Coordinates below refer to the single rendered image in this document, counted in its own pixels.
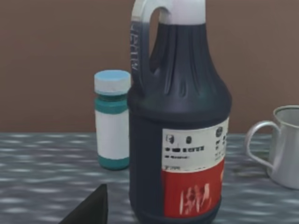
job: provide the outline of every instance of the brown background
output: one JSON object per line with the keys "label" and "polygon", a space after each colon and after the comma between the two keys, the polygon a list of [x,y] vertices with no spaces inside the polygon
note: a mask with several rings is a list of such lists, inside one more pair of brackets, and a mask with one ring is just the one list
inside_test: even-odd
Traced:
{"label": "brown background", "polygon": [[[129,70],[133,3],[1,0],[0,131],[94,131],[93,75]],[[234,98],[231,132],[299,104],[298,11],[297,0],[207,0],[211,54]]]}

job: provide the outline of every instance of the silver mug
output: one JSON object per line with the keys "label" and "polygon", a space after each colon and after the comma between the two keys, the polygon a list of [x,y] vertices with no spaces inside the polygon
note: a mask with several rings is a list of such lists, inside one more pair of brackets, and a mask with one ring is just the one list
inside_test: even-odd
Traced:
{"label": "silver mug", "polygon": [[[261,121],[248,131],[244,147],[247,156],[267,167],[269,177],[276,183],[291,189],[299,189],[299,106],[282,106],[274,110],[273,121]],[[253,135],[262,127],[273,128],[269,161],[250,151]]]}

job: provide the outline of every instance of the light blue lid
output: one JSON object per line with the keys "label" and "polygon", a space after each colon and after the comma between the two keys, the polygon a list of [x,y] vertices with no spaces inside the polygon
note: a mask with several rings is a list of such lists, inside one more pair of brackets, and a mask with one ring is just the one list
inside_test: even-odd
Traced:
{"label": "light blue lid", "polygon": [[123,70],[104,70],[94,75],[94,89],[97,94],[126,94],[131,87],[131,75]]}

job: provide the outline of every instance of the gray tablecloth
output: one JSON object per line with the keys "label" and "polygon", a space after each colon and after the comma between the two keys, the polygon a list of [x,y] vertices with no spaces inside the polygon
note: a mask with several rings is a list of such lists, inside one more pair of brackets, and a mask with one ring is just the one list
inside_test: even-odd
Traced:
{"label": "gray tablecloth", "polygon": [[[299,192],[274,184],[246,158],[243,137],[228,137],[214,223],[299,223]],[[256,136],[253,151],[266,158],[269,141]],[[138,223],[129,205],[128,171],[100,168],[93,133],[0,134],[0,171],[0,224],[56,224],[102,183],[108,184],[108,223]]]}

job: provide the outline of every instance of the black plastic bottle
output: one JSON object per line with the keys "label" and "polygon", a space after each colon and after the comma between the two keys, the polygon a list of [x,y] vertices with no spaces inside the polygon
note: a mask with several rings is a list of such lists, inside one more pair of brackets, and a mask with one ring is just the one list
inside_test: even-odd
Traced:
{"label": "black plastic bottle", "polygon": [[[149,58],[149,23],[161,8]],[[130,191],[141,224],[209,224],[221,203],[231,95],[211,60],[205,0],[136,0]]]}

